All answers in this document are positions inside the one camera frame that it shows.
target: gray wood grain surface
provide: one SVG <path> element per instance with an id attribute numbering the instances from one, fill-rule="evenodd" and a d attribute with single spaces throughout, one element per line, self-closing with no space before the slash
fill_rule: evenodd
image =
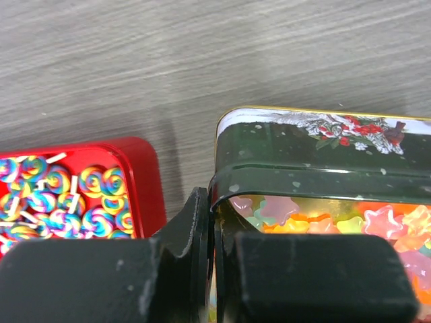
<path id="1" fill-rule="evenodd" d="M 262 104 L 431 116 L 427 0 L 3 0 L 0 150 L 137 135 L 169 216 Z"/>

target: cardinal bird illustration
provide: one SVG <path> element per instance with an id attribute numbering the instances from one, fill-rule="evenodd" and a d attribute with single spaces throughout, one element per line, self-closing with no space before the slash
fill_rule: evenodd
<path id="1" fill-rule="evenodd" d="M 398 145 L 404 139 L 404 127 L 404 122 L 397 121 L 397 125 L 395 126 L 395 128 L 390 128 L 386 130 L 383 134 L 390 143 L 392 143 L 393 145 Z"/>

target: rainbow lollipop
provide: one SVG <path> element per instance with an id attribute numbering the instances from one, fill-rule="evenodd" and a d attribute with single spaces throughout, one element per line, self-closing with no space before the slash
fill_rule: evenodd
<path id="1" fill-rule="evenodd" d="M 102 170 L 91 166 L 79 176 L 79 189 L 88 197 L 96 199 L 102 195 Z"/>
<path id="2" fill-rule="evenodd" d="M 120 230 L 114 230 L 109 236 L 108 239 L 130 239 L 130 235 L 126 234 Z"/>
<path id="3" fill-rule="evenodd" d="M 114 217 L 102 207 L 94 207 L 84 214 L 82 225 L 96 237 L 107 237 L 114 230 Z"/>
<path id="4" fill-rule="evenodd" d="M 102 206 L 109 214 L 116 215 L 129 208 L 129 201 L 125 196 L 115 200 L 104 196 L 102 197 Z"/>
<path id="5" fill-rule="evenodd" d="M 54 166 L 46 177 L 46 184 L 51 192 L 55 194 L 68 192 L 70 189 L 70 174 L 65 168 Z"/>
<path id="6" fill-rule="evenodd" d="M 115 224 L 126 234 L 133 233 L 133 220 L 130 211 L 123 211 L 115 217 Z"/>
<path id="7" fill-rule="evenodd" d="M 77 238 L 81 231 L 81 219 L 76 214 L 68 214 L 66 210 L 56 209 L 49 220 L 53 224 L 52 232 L 62 238 Z"/>
<path id="8" fill-rule="evenodd" d="M 38 220 L 38 228 L 36 231 L 40 234 L 43 239 L 49 239 L 53 236 L 51 228 L 53 223 L 50 220 L 49 215 L 45 213 L 36 213 L 33 215 Z"/>
<path id="9" fill-rule="evenodd" d="M 84 213 L 84 211 L 86 210 L 86 202 L 84 201 L 84 199 L 82 198 L 82 196 L 78 196 L 75 194 L 70 194 L 70 193 L 63 193 L 62 195 L 59 196 L 59 200 L 57 203 L 57 207 L 59 209 L 65 209 L 65 210 L 69 210 L 73 199 L 78 199 L 78 202 L 76 204 L 76 208 L 75 208 L 75 212 L 71 213 L 75 213 L 78 215 L 82 215 Z"/>
<path id="10" fill-rule="evenodd" d="M 111 168 L 103 173 L 102 193 L 105 196 L 111 196 L 111 199 L 114 196 L 119 198 L 126 193 L 124 174 L 120 168 Z"/>
<path id="11" fill-rule="evenodd" d="M 0 159 L 0 181 L 12 183 L 20 173 L 20 164 L 15 158 Z"/>
<path id="12" fill-rule="evenodd" d="M 36 188 L 36 184 L 24 180 L 23 178 L 17 178 L 12 183 L 7 183 L 7 188 L 13 196 L 25 198 L 29 197 L 33 193 Z"/>
<path id="13" fill-rule="evenodd" d="M 0 220 L 16 221 L 20 217 L 21 210 L 27 207 L 26 201 L 8 193 L 0 199 Z"/>
<path id="14" fill-rule="evenodd" d="M 31 229 L 26 225 L 14 224 L 11 227 L 6 228 L 6 234 L 9 239 L 20 241 L 20 240 L 28 240 L 28 239 L 36 239 L 39 238 L 39 234 L 36 230 Z"/>
<path id="15" fill-rule="evenodd" d="M 43 157 L 29 156 L 21 164 L 21 175 L 24 180 L 37 182 L 45 178 L 48 164 Z"/>
<path id="16" fill-rule="evenodd" d="M 51 212 L 57 202 L 54 194 L 40 191 L 34 191 L 27 200 L 32 209 L 41 213 Z"/>

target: gold rim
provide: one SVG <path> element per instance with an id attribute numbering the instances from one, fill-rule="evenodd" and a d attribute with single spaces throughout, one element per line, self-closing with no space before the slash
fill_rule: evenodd
<path id="1" fill-rule="evenodd" d="M 290 108 L 284 106 L 237 106 L 235 108 L 229 109 L 221 117 L 219 117 L 217 121 L 217 126 L 215 128 L 214 135 L 214 168 L 216 166 L 216 157 L 217 157 L 217 130 L 220 124 L 220 121 L 229 113 L 235 110 L 244 109 L 244 108 L 253 108 L 253 109 L 261 109 L 261 110 L 284 110 L 284 111 L 294 111 L 294 112 L 314 112 L 314 113 L 334 113 L 334 114 L 342 114 L 344 116 L 369 116 L 369 117 L 377 117 L 377 118 L 402 118 L 408 120 L 421 120 L 421 121 L 431 121 L 431 118 L 426 118 L 423 116 L 402 116 L 399 114 L 379 114 L 379 113 L 367 113 L 367 112 L 345 112 L 345 111 L 334 111 L 334 110 L 314 110 L 314 109 L 301 109 L 301 108 Z"/>

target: red tin box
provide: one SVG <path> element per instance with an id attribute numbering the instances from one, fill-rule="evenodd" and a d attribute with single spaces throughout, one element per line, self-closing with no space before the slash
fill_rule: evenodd
<path id="1" fill-rule="evenodd" d="M 58 164 L 71 175 L 97 165 L 104 169 L 120 168 L 127 190 L 129 210 L 133 222 L 132 237 L 146 238 L 166 224 L 162 184 L 154 148 L 143 139 L 125 137 L 105 141 L 76 143 L 55 147 L 41 147 L 23 151 L 0 153 L 0 159 L 22 156 L 52 156 L 65 153 Z M 9 192 L 6 182 L 0 182 L 0 199 Z M 82 195 L 86 209 L 100 204 L 100 199 Z"/>

